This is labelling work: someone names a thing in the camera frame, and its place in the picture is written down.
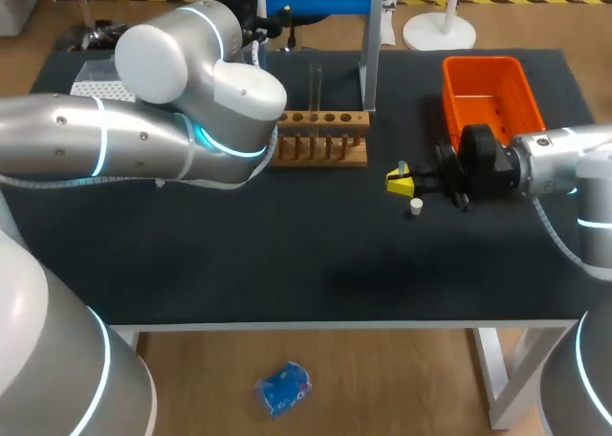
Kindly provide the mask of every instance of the white round base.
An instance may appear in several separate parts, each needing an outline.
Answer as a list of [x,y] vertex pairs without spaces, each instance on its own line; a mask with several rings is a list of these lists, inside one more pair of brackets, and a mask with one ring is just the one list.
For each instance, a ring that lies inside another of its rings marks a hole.
[[453,17],[450,31],[442,33],[446,15],[443,12],[422,13],[404,25],[404,42],[414,51],[451,51],[471,49],[476,30],[461,17]]

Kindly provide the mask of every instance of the white bottle cap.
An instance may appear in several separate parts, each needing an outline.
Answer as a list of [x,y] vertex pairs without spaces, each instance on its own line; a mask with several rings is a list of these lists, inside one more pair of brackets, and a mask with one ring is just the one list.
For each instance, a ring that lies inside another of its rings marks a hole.
[[421,209],[423,209],[423,201],[421,199],[412,199],[410,201],[410,212],[415,216],[421,214]]

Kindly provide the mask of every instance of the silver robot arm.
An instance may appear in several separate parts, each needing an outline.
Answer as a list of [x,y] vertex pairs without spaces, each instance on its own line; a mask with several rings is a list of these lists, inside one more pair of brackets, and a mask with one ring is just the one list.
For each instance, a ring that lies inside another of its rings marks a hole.
[[221,3],[178,8],[128,30],[115,61],[141,103],[31,95],[0,100],[0,173],[50,181],[118,177],[241,185],[264,164],[287,94],[232,63],[242,32]]
[[522,135],[507,149],[518,160],[522,196],[578,195],[581,265],[612,281],[612,124]]

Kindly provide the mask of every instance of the yellow object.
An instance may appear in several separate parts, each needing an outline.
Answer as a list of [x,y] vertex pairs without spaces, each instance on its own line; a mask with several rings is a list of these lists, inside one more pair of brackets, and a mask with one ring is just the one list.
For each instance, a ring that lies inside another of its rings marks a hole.
[[405,195],[406,197],[414,197],[414,181],[411,177],[401,178],[399,180],[389,180],[391,175],[399,175],[400,170],[397,168],[386,174],[386,190],[395,194]]

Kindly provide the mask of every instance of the wooden test tube rack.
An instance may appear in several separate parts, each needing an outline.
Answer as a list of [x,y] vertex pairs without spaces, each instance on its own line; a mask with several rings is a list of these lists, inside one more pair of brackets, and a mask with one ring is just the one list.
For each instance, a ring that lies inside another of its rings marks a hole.
[[273,166],[367,166],[366,111],[285,111]]

